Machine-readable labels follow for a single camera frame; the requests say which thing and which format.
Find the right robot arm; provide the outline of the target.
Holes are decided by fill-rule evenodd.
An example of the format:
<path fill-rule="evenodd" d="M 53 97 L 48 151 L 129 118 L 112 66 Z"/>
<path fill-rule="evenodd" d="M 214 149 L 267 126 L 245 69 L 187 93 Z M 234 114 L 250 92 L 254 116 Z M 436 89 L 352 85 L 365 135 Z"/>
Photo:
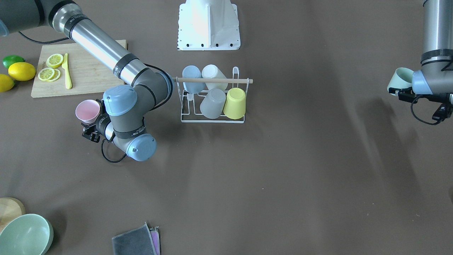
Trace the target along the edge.
<path fill-rule="evenodd" d="M 38 75 L 31 96 L 55 97 L 104 92 L 100 100 L 86 100 L 76 112 L 83 136 L 115 144 L 136 161 L 146 161 L 157 142 L 146 130 L 144 115 L 171 97 L 173 81 L 151 67 L 89 19 L 72 0 L 2 0 L 1 36 L 49 26 L 72 44 L 43 46 L 37 72 L 47 71 L 53 83 Z"/>

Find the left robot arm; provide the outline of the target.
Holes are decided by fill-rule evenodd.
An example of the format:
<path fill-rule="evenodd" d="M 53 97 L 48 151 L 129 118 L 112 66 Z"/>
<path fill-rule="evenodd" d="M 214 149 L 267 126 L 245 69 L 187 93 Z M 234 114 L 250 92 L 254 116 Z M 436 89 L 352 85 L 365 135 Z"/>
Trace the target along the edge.
<path fill-rule="evenodd" d="M 425 98 L 440 103 L 432 115 L 437 125 L 452 115 L 453 93 L 453 2 L 425 0 L 421 69 L 397 68 L 387 92 L 414 105 Z"/>

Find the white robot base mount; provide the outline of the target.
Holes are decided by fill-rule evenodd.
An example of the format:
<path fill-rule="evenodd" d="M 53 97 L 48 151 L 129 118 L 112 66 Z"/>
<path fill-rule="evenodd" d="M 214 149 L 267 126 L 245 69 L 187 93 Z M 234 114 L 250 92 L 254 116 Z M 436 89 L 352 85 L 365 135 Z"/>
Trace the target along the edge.
<path fill-rule="evenodd" d="M 229 0 L 186 0 L 179 6 L 177 50 L 239 50 L 237 5 Z"/>

